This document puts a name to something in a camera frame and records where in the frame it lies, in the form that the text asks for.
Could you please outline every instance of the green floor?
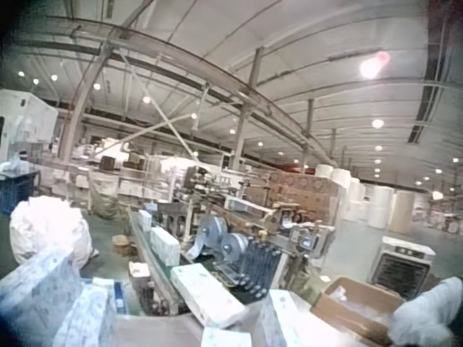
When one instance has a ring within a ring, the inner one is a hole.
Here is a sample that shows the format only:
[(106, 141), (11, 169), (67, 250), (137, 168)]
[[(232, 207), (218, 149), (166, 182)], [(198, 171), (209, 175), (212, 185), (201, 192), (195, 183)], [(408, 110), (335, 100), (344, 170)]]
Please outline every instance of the green floor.
[[(94, 215), (84, 215), (92, 236), (93, 247), (100, 254), (91, 259), (80, 271), (84, 278), (113, 278), (121, 281), (130, 314), (139, 315), (140, 305), (129, 281), (129, 261), (113, 250), (112, 237), (123, 233), (123, 225), (115, 220), (103, 220)], [(9, 217), (0, 215), (0, 278), (12, 272), (17, 263), (9, 243)]]

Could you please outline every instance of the plastic wrapped bundle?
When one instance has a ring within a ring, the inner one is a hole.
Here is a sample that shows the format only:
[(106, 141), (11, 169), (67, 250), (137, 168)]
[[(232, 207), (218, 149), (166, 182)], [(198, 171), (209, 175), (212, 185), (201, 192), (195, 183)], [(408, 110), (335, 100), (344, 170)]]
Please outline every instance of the plastic wrapped bundle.
[(14, 209), (9, 223), (14, 258), (20, 264), (47, 247), (70, 247), (81, 268), (92, 252), (88, 224), (78, 208), (55, 197), (31, 197)]

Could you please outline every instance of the steel beam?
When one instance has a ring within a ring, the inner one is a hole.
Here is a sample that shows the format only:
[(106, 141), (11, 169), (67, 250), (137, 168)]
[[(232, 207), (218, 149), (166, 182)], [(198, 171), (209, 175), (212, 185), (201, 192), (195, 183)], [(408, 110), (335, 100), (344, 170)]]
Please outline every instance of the steel beam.
[[(262, 62), (264, 48), (260, 47), (255, 51), (254, 62), (252, 63), (252, 69), (249, 76), (249, 86), (254, 89), (258, 82), (260, 63)], [(231, 169), (238, 171), (239, 170), (239, 160), (242, 157), (243, 145), (245, 143), (245, 132), (244, 128), (246, 127), (249, 117), (252, 113), (252, 106), (249, 103), (246, 103), (241, 109), (241, 114), (239, 115), (239, 122), (237, 127), (236, 139), (234, 143), (234, 157), (231, 162)]]

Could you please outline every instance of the cardboard box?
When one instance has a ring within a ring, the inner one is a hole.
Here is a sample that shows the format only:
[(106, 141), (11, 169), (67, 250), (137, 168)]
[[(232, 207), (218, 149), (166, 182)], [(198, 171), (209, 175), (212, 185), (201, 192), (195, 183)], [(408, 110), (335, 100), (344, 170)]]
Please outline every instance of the cardboard box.
[(330, 297), (339, 286), (346, 290), (347, 301), (365, 305), (380, 314), (392, 315), (402, 304), (402, 299), (397, 294), (378, 287), (340, 277), (326, 288), (312, 308), (313, 314), (336, 328), (347, 328), (380, 346), (389, 346), (386, 325), (373, 321)]

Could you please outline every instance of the factory floor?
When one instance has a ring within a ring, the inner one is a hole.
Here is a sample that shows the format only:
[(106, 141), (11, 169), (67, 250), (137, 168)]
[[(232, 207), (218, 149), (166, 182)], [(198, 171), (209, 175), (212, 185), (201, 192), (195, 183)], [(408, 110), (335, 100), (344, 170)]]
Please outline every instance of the factory floor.
[(412, 223), (407, 234), (368, 227), (364, 223), (343, 220), (336, 239), (323, 261), (322, 273), (366, 281), (383, 236), (430, 247), (436, 253), (432, 272), (439, 278), (463, 273), (463, 236), (448, 234)]

